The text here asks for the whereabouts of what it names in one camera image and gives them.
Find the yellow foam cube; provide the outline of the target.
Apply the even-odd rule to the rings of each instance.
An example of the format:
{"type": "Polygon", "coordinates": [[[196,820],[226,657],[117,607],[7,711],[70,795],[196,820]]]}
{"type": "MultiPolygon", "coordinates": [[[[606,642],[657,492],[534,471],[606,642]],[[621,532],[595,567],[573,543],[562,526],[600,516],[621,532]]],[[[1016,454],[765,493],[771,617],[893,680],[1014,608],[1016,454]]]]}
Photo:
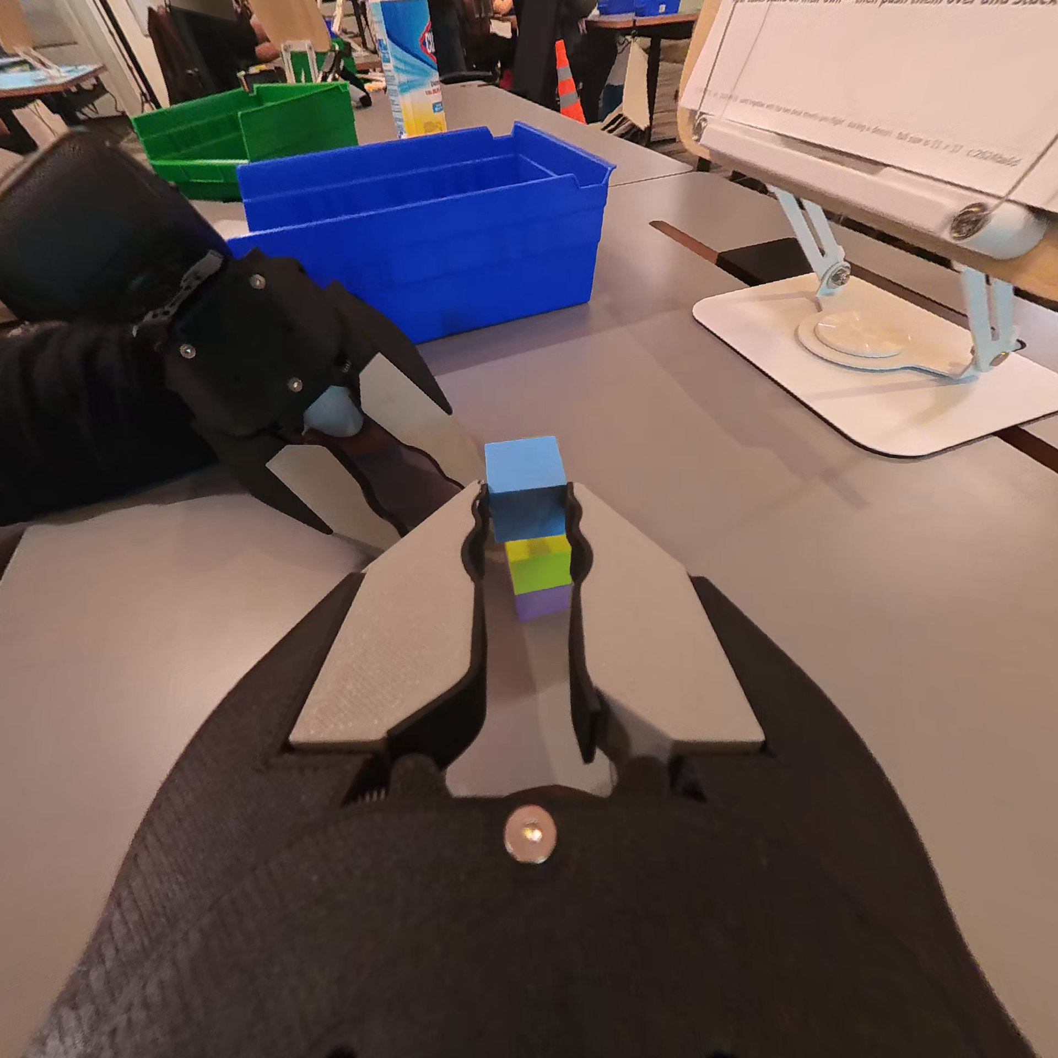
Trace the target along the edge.
{"type": "Polygon", "coordinates": [[[573,583],[571,546],[564,534],[508,541],[505,552],[515,596],[559,589],[573,583]]]}

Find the person's left forearm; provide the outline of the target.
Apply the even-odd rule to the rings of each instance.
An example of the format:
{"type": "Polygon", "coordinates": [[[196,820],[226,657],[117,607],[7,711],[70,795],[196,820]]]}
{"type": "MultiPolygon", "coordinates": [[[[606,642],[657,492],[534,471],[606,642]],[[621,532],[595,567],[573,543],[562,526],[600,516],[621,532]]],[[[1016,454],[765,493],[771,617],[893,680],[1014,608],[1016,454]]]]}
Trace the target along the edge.
{"type": "Polygon", "coordinates": [[[216,466],[168,390],[156,329],[21,324],[1,338],[1,525],[216,466]]]}

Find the brown wooden desk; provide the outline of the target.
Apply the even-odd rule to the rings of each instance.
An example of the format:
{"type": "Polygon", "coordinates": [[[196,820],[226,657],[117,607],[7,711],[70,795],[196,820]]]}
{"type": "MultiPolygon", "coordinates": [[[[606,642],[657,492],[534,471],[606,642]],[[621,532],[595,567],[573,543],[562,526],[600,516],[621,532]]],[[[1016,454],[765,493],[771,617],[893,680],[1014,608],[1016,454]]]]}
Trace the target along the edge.
{"type": "Polygon", "coordinates": [[[2,60],[1,72],[1,147],[18,156],[33,152],[37,142],[17,113],[40,104],[45,109],[41,120],[60,122],[58,133],[83,124],[83,112],[91,109],[110,92],[101,80],[101,63],[39,66],[26,57],[2,60]]]}

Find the black table cover plate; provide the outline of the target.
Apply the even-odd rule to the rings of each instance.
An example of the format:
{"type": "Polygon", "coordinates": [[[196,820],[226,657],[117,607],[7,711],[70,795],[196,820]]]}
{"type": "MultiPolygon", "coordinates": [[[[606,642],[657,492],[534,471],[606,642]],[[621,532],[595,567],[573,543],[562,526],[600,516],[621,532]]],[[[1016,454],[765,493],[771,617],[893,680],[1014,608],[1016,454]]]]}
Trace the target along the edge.
{"type": "Polygon", "coordinates": [[[720,271],[749,287],[814,275],[811,264],[794,236],[723,251],[716,264],[720,271]]]}

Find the orange traffic cone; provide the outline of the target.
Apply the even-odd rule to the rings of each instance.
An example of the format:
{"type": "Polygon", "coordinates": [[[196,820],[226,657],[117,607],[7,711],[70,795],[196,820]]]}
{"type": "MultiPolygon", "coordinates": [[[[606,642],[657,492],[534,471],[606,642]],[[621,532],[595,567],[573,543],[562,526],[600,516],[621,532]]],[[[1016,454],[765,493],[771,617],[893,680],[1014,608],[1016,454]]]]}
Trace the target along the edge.
{"type": "Polygon", "coordinates": [[[576,123],[586,125],[583,106],[574,84],[573,70],[571,70],[565,41],[561,36],[554,43],[554,66],[560,113],[576,123]]]}

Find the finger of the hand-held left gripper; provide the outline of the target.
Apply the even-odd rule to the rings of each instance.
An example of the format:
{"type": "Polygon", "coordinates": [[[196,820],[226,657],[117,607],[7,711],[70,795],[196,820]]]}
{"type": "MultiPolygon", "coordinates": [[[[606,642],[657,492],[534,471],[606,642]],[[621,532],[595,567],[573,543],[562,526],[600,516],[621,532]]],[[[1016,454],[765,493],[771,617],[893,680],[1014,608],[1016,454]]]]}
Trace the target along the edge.
{"type": "Polygon", "coordinates": [[[484,454],[456,416],[444,412],[385,355],[373,355],[361,371],[359,385],[365,417],[404,446],[428,455],[451,481],[484,480],[484,454]]]}
{"type": "Polygon", "coordinates": [[[384,550],[466,486],[362,415],[354,436],[285,446],[267,468],[332,533],[384,550]]]}

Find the disinfectant wipes canister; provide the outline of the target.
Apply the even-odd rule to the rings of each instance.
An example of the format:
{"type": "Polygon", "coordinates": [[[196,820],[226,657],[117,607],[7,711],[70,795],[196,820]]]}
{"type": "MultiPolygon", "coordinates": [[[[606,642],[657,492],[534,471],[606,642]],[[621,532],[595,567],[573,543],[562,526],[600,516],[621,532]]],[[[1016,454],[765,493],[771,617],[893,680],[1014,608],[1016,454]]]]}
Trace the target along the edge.
{"type": "Polygon", "coordinates": [[[370,1],[377,55],[400,139],[446,131],[426,1],[370,1]]]}

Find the purple foam cube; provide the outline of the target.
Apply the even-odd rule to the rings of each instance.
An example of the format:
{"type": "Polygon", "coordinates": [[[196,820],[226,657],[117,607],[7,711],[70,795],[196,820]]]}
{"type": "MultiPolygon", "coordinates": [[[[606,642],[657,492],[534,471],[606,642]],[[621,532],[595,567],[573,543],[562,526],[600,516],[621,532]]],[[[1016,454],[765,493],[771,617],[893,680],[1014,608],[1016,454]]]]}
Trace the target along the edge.
{"type": "Polygon", "coordinates": [[[536,589],[514,595],[515,612],[519,622],[527,623],[541,617],[567,612],[573,585],[567,583],[548,589],[536,589]]]}

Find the blue foam cube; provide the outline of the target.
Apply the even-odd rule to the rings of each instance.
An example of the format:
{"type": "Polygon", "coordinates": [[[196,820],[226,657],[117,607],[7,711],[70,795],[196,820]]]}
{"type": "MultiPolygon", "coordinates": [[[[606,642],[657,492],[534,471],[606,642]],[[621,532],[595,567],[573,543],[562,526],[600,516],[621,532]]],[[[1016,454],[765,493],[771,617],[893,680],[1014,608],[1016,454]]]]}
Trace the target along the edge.
{"type": "Polygon", "coordinates": [[[567,477],[555,437],[485,443],[484,464],[497,542],[565,533],[567,477]]]}

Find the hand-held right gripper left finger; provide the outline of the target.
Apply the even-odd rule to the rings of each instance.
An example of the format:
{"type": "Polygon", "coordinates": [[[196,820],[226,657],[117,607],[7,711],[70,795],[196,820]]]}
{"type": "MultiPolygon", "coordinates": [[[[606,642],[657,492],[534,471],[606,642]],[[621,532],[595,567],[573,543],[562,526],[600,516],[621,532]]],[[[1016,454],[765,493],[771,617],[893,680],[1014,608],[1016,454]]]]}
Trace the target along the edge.
{"type": "Polygon", "coordinates": [[[484,728],[487,631],[484,482],[469,484],[375,560],[289,735],[298,752],[383,760],[420,754],[440,769],[484,728]]]}

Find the white instruction sheet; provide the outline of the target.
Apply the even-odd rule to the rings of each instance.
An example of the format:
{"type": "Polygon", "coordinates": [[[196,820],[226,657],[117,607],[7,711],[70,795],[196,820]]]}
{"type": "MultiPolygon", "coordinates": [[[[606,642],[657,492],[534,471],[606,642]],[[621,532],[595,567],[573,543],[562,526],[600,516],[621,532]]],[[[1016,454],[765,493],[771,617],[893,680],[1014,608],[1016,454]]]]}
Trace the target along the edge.
{"type": "Polygon", "coordinates": [[[720,116],[1056,209],[1056,2],[735,2],[720,116]]]}

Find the green plastic bin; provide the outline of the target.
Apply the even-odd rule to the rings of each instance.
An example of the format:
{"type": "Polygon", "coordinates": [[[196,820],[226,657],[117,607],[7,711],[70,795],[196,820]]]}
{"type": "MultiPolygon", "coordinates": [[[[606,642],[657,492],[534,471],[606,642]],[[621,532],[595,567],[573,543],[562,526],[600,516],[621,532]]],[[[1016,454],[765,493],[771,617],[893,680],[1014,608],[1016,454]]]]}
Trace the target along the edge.
{"type": "Polygon", "coordinates": [[[247,164],[359,143],[345,83],[263,84],[132,118],[156,174],[191,200],[241,199],[247,164]]]}

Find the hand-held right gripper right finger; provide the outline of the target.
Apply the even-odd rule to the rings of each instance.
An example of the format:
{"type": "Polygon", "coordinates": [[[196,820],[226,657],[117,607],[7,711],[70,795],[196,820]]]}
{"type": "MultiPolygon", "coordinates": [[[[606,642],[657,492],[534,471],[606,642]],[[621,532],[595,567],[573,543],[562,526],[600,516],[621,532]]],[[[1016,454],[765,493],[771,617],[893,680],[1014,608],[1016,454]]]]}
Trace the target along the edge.
{"type": "Polygon", "coordinates": [[[571,720],[581,758],[751,753],[760,722],[681,562],[570,484],[571,720]]]}

